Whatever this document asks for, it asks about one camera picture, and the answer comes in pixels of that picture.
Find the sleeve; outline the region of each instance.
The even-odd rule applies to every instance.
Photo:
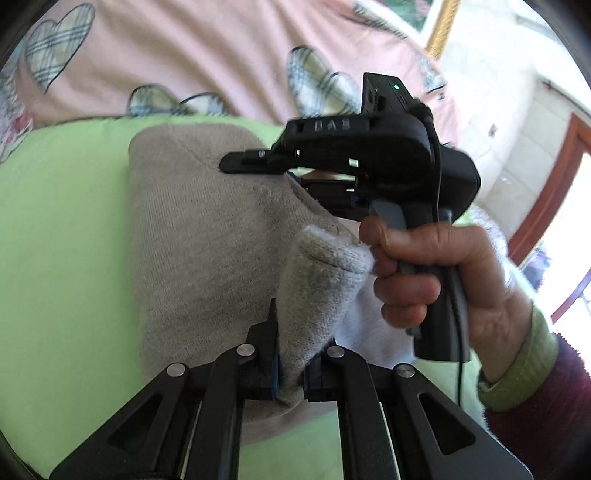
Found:
[[[589,373],[579,354],[550,332],[535,308],[530,334],[514,364],[492,387],[480,384],[479,394],[491,432],[536,479],[546,478],[578,448],[575,439],[588,439]]]

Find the heart pattern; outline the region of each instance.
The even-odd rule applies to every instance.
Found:
[[[18,99],[15,81],[23,45],[21,40],[0,70],[0,164],[33,129],[33,118]]]
[[[193,113],[227,115],[228,109],[219,95],[215,93],[200,93],[179,102],[169,90],[158,84],[137,87],[129,96],[128,115],[146,116],[158,113],[164,115],[191,115]]]
[[[361,111],[360,89],[351,75],[331,72],[330,65],[309,47],[300,46],[291,51],[287,77],[302,117]]]
[[[95,7],[81,4],[59,22],[45,20],[33,31],[27,41],[25,57],[44,93],[85,41],[94,19]]]

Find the gold frame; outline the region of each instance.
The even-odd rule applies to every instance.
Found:
[[[441,58],[441,54],[443,54],[459,7],[460,0],[443,0],[435,28],[427,43],[427,52],[436,59]]]

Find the metal screw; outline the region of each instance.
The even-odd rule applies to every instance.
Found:
[[[166,369],[166,373],[169,377],[180,377],[185,370],[186,369],[183,364],[170,364]]]
[[[240,356],[251,356],[254,352],[256,352],[256,348],[250,343],[243,343],[236,348],[236,353]]]
[[[345,351],[339,346],[330,346],[326,349],[326,353],[331,358],[341,358],[345,356]]]
[[[408,364],[398,365],[396,367],[396,373],[399,377],[411,378],[414,376],[414,367]]]

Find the picture frame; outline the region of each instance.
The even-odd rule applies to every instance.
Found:
[[[460,0],[355,0],[356,11],[414,40],[436,59],[443,53],[459,5]]]

